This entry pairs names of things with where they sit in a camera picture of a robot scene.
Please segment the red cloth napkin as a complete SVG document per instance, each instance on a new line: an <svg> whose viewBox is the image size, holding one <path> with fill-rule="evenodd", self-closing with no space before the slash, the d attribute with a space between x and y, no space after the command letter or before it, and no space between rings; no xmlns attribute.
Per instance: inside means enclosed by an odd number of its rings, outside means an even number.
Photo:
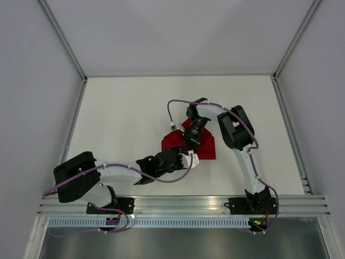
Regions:
<svg viewBox="0 0 345 259"><path fill-rule="evenodd" d="M184 154L188 153L188 148L184 140L181 138L182 131L175 130L167 134L161 141L161 150L165 150L170 147L183 146ZM200 160L215 160L216 149L215 139L210 131L204 128L200 135L201 145L196 151Z"/></svg>

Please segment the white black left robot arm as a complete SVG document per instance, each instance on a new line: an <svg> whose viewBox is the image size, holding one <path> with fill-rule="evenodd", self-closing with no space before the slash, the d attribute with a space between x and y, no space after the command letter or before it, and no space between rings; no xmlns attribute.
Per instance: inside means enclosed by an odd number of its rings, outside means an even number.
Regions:
<svg viewBox="0 0 345 259"><path fill-rule="evenodd" d="M60 203L84 200L107 214L119 208L111 183L146 185L153 182L173 183L160 177L190 168L193 158L185 154L183 146L167 148L156 155L122 164L108 163L94 157L91 151L63 162L53 170Z"/></svg>

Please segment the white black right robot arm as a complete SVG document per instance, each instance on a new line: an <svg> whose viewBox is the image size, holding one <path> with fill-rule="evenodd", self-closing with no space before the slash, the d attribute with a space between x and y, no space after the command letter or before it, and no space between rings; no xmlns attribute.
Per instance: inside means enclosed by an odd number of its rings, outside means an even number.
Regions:
<svg viewBox="0 0 345 259"><path fill-rule="evenodd" d="M272 197L273 187L265 183L256 165L255 151L258 141L254 129L242 106L226 108L210 103L206 98L188 102L186 115L192 120L181 135L188 150L197 151L202 144L201 132L209 121L218 124L226 146L233 150L244 178L246 207L252 214L278 215L279 198Z"/></svg>

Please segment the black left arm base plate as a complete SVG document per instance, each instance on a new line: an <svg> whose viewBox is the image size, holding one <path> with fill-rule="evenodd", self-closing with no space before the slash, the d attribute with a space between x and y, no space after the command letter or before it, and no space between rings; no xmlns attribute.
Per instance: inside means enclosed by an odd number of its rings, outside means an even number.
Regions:
<svg viewBox="0 0 345 259"><path fill-rule="evenodd" d="M87 205L86 214L89 215L104 215L104 214L119 214L118 210L121 210L125 214L132 214L135 207L135 199L130 197L119 197L117 198L117 205L109 204L103 209L95 208L90 203Z"/></svg>

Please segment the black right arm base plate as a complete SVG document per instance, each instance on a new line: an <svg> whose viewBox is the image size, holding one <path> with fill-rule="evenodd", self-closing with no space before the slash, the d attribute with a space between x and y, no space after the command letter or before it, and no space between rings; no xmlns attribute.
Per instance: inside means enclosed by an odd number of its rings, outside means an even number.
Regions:
<svg viewBox="0 0 345 259"><path fill-rule="evenodd" d="M230 210L231 215L275 215L277 213L277 201L274 197L252 208L245 197L231 197L224 206Z"/></svg>

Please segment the aluminium enclosure frame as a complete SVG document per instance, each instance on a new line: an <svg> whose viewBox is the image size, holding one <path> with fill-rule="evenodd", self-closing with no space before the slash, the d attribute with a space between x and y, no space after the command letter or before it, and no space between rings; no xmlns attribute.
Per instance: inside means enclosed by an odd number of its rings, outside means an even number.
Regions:
<svg viewBox="0 0 345 259"><path fill-rule="evenodd" d="M217 124L216 160L172 183L114 184L135 199L132 221L161 226L104 234L92 228L60 240L45 256L115 258L344 258L343 220L329 198L342 162L328 106L325 1L38 1L78 78L58 163L83 151L130 163L161 150L172 120L201 97L241 105L258 139L262 179L278 193L280 213L265 234L182 230L171 222L234 219L224 207L244 196L238 160Z"/></svg>

